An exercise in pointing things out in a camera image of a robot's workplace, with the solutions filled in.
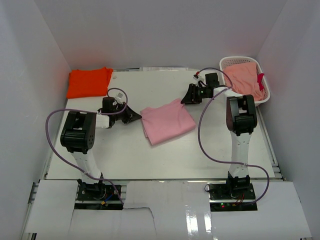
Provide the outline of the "pink t shirt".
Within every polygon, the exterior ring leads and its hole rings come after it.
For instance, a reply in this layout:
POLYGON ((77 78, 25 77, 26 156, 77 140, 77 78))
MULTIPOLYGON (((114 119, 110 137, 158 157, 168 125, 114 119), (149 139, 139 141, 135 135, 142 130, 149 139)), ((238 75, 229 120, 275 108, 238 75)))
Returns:
POLYGON ((155 146, 195 129, 196 123, 179 98, 140 111, 144 135, 155 146))

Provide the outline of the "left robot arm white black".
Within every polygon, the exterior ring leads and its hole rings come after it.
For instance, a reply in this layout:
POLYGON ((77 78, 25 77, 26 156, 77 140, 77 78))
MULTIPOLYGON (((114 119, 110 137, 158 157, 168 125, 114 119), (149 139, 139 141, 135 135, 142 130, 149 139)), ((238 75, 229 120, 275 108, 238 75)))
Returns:
POLYGON ((110 129, 117 121, 127 125, 142 116, 133 111, 119 97, 104 97, 97 113, 70 111, 64 123, 60 143, 71 153, 76 166, 83 170, 78 184, 95 200, 107 195, 103 174, 99 170, 92 148, 95 143, 96 128, 110 129))

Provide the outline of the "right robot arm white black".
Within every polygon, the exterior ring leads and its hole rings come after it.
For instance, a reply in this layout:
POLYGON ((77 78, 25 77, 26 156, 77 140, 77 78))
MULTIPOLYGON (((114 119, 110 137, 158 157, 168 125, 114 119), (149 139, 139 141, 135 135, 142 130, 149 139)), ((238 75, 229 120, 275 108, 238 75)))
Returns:
POLYGON ((250 189, 248 170, 249 143, 258 124, 254 97, 250 94, 236 95, 225 85, 221 85, 217 73, 205 75, 205 82, 199 79, 190 83, 181 104, 198 105, 203 99, 222 97, 226 106, 226 126, 231 135, 231 164, 227 173, 224 193, 236 200, 244 197, 250 189))

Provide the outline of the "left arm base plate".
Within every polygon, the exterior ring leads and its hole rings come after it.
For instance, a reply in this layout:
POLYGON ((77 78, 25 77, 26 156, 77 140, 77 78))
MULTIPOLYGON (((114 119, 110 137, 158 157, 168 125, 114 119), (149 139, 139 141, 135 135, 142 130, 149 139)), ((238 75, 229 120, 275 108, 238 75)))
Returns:
POLYGON ((121 211, 123 204, 112 185, 83 183, 78 185, 74 209, 121 211))

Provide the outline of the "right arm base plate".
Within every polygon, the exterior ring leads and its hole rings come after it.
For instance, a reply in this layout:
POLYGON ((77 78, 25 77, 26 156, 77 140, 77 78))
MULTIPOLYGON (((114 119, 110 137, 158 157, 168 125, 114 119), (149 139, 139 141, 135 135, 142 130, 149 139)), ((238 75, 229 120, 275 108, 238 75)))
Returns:
POLYGON ((256 199, 253 184, 249 188, 231 194, 225 183, 204 186, 204 191, 209 195, 211 212, 250 212, 257 211, 256 203, 251 203, 256 199))

